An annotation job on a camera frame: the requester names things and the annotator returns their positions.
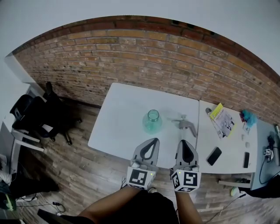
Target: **black smartphone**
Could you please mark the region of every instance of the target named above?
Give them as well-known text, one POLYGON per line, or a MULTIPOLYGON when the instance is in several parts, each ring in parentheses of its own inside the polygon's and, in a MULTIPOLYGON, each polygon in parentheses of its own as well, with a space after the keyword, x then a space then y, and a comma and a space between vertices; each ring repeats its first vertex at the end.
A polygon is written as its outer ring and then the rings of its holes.
POLYGON ((249 152, 245 152, 245 153, 244 153, 244 163, 243 163, 243 168, 248 168, 248 164, 249 164, 249 156, 250 156, 250 153, 249 153, 249 152))
POLYGON ((221 154, 222 151, 219 149, 219 147, 216 147, 215 150, 207 158, 207 163, 209 163, 210 166, 213 166, 221 154))

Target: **brick wall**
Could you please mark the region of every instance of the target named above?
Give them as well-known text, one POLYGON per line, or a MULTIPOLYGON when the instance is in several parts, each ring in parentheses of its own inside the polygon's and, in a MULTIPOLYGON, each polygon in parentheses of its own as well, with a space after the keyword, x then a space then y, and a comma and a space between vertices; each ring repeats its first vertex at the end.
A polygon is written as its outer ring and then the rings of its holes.
POLYGON ((51 81, 61 97, 102 105, 111 83, 120 82, 280 122, 278 74, 237 43, 191 24, 89 19, 48 31, 13 53, 38 84, 51 81))

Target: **green glass bottle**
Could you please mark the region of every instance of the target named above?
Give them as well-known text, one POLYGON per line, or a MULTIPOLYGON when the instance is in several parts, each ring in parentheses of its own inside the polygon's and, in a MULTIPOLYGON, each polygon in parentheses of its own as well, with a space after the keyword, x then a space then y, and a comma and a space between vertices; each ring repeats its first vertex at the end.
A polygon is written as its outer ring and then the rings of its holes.
POLYGON ((157 110, 150 110, 143 117, 144 130, 148 134, 155 134, 161 130, 162 119, 157 110))

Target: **table leg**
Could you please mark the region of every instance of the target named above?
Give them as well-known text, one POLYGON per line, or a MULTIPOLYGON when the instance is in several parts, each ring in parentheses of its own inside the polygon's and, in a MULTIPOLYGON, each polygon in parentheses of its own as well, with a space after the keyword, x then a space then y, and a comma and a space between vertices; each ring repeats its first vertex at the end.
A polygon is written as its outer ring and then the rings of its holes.
POLYGON ((15 142, 16 144, 23 145, 23 146, 28 147, 28 148, 31 148, 31 149, 35 149, 35 150, 38 150, 38 151, 41 151, 41 152, 44 151, 43 148, 39 148, 39 147, 37 147, 37 146, 35 146, 35 145, 31 145, 31 144, 28 144, 28 143, 26 143, 26 142, 23 142, 23 141, 20 141, 20 140, 17 140, 17 139, 15 139, 14 142, 15 142))
POLYGON ((240 182, 234 182, 234 181, 222 181, 219 180, 218 184, 232 186, 232 187, 243 187, 243 188, 250 188, 251 183, 240 183, 240 182))
POLYGON ((20 132, 20 133, 26 133, 26 134, 29 133, 29 131, 24 130, 24 129, 18 129, 17 131, 20 132))
POLYGON ((13 130, 12 132, 18 134, 18 135, 21 136, 22 138, 26 138, 26 139, 32 140, 32 141, 34 141, 34 142, 40 142, 40 139, 33 138, 33 137, 31 137, 31 136, 29 136, 29 135, 26 135, 26 134, 23 134, 23 133, 21 133, 21 132, 19 132, 19 131, 17 131, 17 130, 13 130))

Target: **black cable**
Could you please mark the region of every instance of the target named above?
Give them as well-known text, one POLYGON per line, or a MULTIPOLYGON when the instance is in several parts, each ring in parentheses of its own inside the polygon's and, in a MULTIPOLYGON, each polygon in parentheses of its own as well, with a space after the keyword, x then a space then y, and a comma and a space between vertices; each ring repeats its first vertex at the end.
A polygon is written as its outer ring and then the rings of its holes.
MULTIPOLYGON (((238 198, 242 198, 244 197, 246 194, 242 194, 241 196, 239 196, 238 198)), ((209 223, 212 219, 214 219, 216 217, 216 215, 218 215, 219 213, 221 213, 223 210, 225 210, 227 207, 230 206, 231 203, 233 203, 235 200, 237 200, 238 198, 232 200, 225 208, 221 209, 220 211, 218 211, 212 218, 210 218, 207 222, 205 222, 204 224, 206 223, 209 223)))
POLYGON ((268 181, 265 181, 265 182, 261 182, 261 173, 262 173, 262 170, 263 170, 263 164, 264 164, 264 162, 266 161, 266 159, 264 159, 264 161, 263 161, 263 163, 262 163, 262 167, 261 167, 261 170, 260 170, 260 172, 259 172, 259 182, 261 183, 261 184, 266 184, 267 182, 269 182, 271 179, 273 179, 277 174, 279 174, 280 173, 280 171, 278 172, 278 173, 276 173, 272 178, 270 178, 268 181))
POLYGON ((36 206, 45 206, 45 205, 53 205, 53 204, 44 204, 44 205, 27 205, 27 206, 17 206, 17 207, 36 207, 36 206))
POLYGON ((23 200, 26 201, 26 202, 31 202, 31 201, 33 201, 33 200, 35 199, 36 195, 37 195, 37 193, 35 193, 35 196, 32 197, 30 201, 25 200, 23 197, 21 197, 21 199, 23 199, 23 200))
POLYGON ((54 201, 52 202, 52 204, 48 203, 48 204, 43 204, 43 205, 27 205, 27 206, 23 205, 23 206, 17 206, 17 207, 23 207, 23 208, 25 208, 25 207, 38 207, 38 206, 46 206, 46 205, 55 205, 55 206, 56 206, 56 209, 58 210, 58 212, 56 212, 56 215, 58 215, 58 213, 64 213, 64 212, 66 212, 66 208, 64 207, 63 204, 61 204, 61 203, 59 203, 59 202, 54 202, 54 201), (63 211, 59 210, 59 208, 58 208, 57 206, 62 206, 63 211))

